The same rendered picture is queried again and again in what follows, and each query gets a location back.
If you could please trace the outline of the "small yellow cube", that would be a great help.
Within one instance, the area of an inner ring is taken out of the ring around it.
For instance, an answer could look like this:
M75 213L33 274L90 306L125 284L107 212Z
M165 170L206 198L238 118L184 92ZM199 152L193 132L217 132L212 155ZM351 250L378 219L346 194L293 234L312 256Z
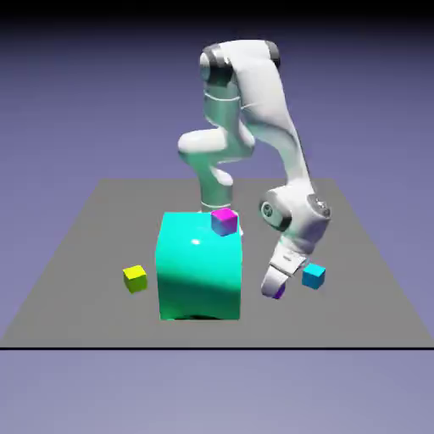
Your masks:
M147 273L140 264L124 268L123 279L130 293L141 292L147 289Z

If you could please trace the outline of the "small blue cube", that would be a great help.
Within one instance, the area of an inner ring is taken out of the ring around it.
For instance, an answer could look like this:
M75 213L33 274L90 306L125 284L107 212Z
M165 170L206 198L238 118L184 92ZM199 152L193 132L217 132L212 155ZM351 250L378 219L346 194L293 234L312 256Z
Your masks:
M302 284L314 290L318 290L324 283L326 268L309 263L303 268Z

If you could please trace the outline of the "large turquoise box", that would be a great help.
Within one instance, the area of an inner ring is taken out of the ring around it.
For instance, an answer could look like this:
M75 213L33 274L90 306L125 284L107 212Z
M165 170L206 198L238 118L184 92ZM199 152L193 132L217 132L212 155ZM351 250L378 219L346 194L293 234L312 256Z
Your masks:
M161 320L239 320L242 239L220 236L211 212L166 212L155 250Z

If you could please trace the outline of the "small magenta cube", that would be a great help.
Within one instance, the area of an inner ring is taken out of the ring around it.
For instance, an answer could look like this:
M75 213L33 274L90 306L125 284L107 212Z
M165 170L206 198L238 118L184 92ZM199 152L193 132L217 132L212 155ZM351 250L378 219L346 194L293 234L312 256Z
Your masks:
M238 215L232 209L216 209L211 212L211 227L220 236L236 233L238 229Z

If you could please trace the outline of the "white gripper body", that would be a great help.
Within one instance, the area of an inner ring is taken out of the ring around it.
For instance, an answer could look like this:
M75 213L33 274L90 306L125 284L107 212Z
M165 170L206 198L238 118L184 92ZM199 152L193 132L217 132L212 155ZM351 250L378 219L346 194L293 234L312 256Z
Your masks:
M289 275L270 265L261 284L261 292L267 298L272 298L283 283L287 283Z

